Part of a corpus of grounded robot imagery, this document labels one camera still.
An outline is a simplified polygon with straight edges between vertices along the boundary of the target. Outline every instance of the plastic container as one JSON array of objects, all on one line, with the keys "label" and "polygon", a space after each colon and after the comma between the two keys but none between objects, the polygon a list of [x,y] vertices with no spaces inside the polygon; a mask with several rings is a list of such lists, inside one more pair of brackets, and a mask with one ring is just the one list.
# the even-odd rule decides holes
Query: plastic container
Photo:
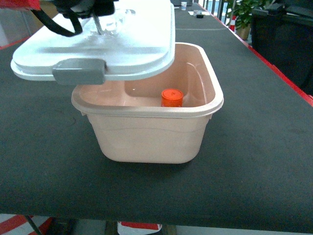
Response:
[{"label": "plastic container", "polygon": [[[163,90],[183,92],[183,107],[160,107]],[[177,43],[166,71],[143,80],[77,86],[72,104],[87,114],[102,152],[120,162],[180,164],[199,152],[223,92],[204,50]]]}]

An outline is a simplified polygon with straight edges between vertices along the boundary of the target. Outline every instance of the background table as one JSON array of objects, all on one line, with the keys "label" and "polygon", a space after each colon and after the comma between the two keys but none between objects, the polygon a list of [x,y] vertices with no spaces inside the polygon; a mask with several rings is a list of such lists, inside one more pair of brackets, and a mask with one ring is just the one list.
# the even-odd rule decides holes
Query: background table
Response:
[{"label": "background table", "polygon": [[175,10],[224,92],[185,164],[103,156],[74,87],[17,78],[0,51],[0,212],[313,233],[313,108],[211,16]]}]

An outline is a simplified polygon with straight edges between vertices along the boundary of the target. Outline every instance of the plant pot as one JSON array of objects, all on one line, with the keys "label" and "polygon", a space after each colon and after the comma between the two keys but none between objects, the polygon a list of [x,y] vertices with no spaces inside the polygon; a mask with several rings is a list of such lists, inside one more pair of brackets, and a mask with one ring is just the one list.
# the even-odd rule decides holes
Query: plant pot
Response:
[{"label": "plant pot", "polygon": [[247,40],[249,33],[250,33],[250,25],[245,28],[239,28],[236,30],[236,34],[242,39],[242,40]]}]

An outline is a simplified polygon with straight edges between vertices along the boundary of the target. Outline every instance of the black chair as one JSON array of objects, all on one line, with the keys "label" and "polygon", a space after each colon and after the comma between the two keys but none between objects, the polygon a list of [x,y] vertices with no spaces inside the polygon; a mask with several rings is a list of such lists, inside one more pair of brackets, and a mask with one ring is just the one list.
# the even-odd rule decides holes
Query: black chair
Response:
[{"label": "black chair", "polygon": [[252,47],[300,89],[313,94],[313,1],[277,0],[254,9]]}]

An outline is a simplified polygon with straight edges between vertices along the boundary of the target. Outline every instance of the lid handle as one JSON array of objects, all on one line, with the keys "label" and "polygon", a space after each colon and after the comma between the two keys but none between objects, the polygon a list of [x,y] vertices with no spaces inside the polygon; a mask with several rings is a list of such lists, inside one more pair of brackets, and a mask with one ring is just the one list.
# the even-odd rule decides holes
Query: lid handle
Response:
[{"label": "lid handle", "polygon": [[58,62],[52,74],[61,85],[101,85],[105,71],[106,62],[102,59],[70,58]]}]

